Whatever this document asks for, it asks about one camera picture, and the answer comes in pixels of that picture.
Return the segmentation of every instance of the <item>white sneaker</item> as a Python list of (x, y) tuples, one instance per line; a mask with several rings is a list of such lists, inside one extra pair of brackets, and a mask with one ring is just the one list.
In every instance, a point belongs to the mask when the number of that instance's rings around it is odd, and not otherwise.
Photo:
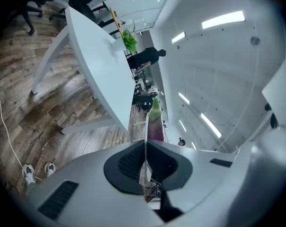
[(50, 177), (56, 171), (56, 166), (52, 162), (48, 162), (44, 167), (45, 178)]
[(22, 175), (26, 181), (26, 184), (36, 183), (35, 171), (31, 165), (25, 164), (22, 168)]

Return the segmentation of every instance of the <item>person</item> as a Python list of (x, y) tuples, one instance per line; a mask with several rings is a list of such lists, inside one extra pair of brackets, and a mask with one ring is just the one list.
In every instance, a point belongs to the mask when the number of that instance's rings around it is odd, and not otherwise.
[(156, 63), (159, 60), (160, 56), (164, 57), (165, 55), (166, 55), (165, 50), (157, 51), (154, 47), (150, 47), (146, 48), (145, 51), (142, 51), (137, 55), (131, 56), (130, 58), (127, 59), (127, 62), (130, 69), (137, 69), (136, 73), (139, 73), (146, 67)]
[(179, 138), (178, 146), (185, 146), (185, 144), (186, 144), (185, 140), (182, 138)]
[[(44, 167), (45, 178), (50, 177), (56, 171), (56, 166), (52, 162), (46, 163)], [(36, 179), (35, 179), (35, 171), (31, 165), (25, 164), (22, 168), (22, 175), (25, 179), (28, 194), (35, 186), (36, 186)]]

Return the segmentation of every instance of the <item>white table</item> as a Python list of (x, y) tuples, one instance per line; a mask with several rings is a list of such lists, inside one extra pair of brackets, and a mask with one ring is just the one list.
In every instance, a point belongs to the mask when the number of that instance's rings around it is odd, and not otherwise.
[(135, 81), (124, 52), (114, 52), (111, 43), (115, 39), (78, 11), (68, 7), (65, 14), (67, 26), (49, 46), (38, 66), (32, 92), (38, 92), (37, 85), (50, 69), (50, 62), (70, 42), (81, 71), (108, 115), (66, 127), (62, 133), (90, 131), (112, 124), (127, 132)]

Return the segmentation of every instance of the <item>chair wheel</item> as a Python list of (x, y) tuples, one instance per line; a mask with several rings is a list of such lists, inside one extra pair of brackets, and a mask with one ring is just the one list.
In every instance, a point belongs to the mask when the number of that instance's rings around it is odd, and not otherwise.
[(30, 30), (30, 31), (29, 31), (29, 35), (33, 35), (33, 34), (34, 34), (34, 32), (35, 32), (35, 30), (34, 30), (34, 29)]

